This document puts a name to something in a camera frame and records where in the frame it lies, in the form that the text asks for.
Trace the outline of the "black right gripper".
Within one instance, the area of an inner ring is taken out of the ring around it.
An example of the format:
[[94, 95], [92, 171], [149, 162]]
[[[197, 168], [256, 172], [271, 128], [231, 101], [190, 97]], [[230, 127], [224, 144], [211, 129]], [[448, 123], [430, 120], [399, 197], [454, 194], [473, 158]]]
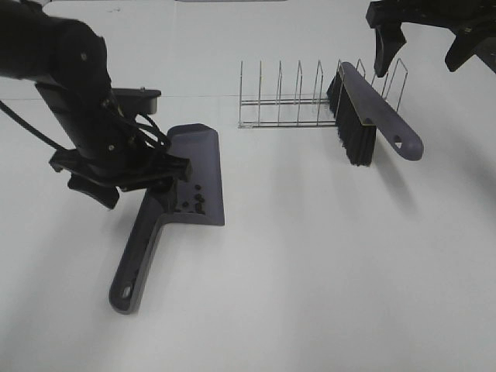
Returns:
[[453, 30], [455, 39], [445, 63], [455, 72], [471, 57], [478, 57], [495, 72], [494, 1], [375, 1], [366, 20], [375, 31], [374, 72], [384, 77], [398, 51], [406, 44], [405, 23]]

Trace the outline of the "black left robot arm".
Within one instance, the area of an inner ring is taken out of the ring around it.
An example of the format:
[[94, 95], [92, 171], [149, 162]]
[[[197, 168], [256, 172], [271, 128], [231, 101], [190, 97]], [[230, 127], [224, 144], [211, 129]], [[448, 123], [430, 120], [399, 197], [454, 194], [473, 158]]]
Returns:
[[86, 23], [47, 15], [39, 2], [1, 3], [1, 75], [29, 80], [73, 143], [50, 166], [68, 187], [115, 207], [123, 191], [167, 189], [191, 176], [189, 160], [151, 119], [158, 90], [114, 88], [105, 40]]

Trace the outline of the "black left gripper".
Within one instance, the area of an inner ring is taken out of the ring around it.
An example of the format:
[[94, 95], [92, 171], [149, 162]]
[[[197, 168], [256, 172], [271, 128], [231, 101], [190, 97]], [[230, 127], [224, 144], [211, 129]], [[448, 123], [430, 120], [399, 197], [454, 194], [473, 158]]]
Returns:
[[50, 159], [56, 171], [67, 171], [67, 186], [87, 195], [108, 209], [114, 209], [119, 192], [150, 188], [150, 195], [159, 202], [177, 201], [177, 180], [191, 176], [191, 161], [168, 153], [147, 150], [125, 164], [89, 160], [77, 150], [58, 150]]

